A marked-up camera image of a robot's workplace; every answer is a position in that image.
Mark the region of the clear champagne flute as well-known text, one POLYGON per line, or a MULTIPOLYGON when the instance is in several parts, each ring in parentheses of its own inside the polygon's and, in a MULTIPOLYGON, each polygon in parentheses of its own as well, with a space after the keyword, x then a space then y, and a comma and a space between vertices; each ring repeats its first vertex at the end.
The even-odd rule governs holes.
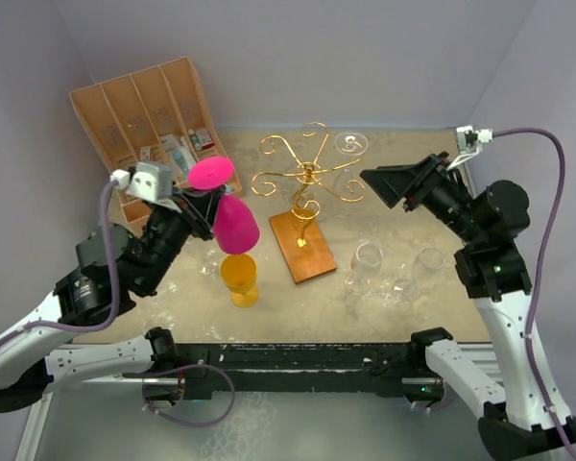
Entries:
POLYGON ((338 174, 332 185, 332 192, 344 202, 359 202, 364 197, 365 188, 356 179, 352 166, 365 155, 369 148, 369 141, 362 133, 343 131, 335 137, 335 148, 346 160, 338 169, 338 174))

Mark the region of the pink plastic wine glass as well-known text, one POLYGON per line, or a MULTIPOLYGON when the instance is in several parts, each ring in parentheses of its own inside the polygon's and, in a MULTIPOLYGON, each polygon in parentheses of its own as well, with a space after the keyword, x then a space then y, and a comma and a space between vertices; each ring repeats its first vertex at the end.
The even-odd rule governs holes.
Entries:
MULTIPOLYGON (((225 185, 233 173, 234 165, 230 159, 206 158, 190 170, 188 181, 197 190, 211 191, 225 185)), ((259 227, 249 207, 230 194, 224 194, 220 199, 212 229, 220 249, 229 255, 247 253, 260 237, 259 227)))

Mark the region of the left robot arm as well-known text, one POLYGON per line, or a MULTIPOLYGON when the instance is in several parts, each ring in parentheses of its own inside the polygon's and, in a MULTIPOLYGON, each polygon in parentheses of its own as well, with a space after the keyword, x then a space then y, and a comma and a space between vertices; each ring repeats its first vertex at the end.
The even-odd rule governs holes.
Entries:
POLYGON ((98 226, 76 247, 77 267, 29 315, 0 334, 0 413, 14 412, 70 382, 102 375, 169 376, 180 364, 172 333, 145 334, 100 348, 95 357, 62 345, 108 328, 153 297, 189 237, 212 239, 224 186, 172 189, 170 207, 150 205, 141 236, 108 219, 113 186, 100 199, 98 226))

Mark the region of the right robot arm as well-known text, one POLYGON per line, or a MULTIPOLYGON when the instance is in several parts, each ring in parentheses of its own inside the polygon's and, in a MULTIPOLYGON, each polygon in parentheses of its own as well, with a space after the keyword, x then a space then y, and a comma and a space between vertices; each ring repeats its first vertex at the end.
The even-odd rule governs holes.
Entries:
POLYGON ((490 457, 555 460, 576 444, 576 416, 556 388, 535 319, 527 266, 515 239, 530 224, 522 187, 497 181, 472 197, 448 154, 413 165, 378 166, 361 179, 387 207, 423 206, 463 242, 455 269, 490 336, 501 380, 495 382, 462 353, 443 328, 413 334, 409 368, 440 376, 468 406, 490 457))

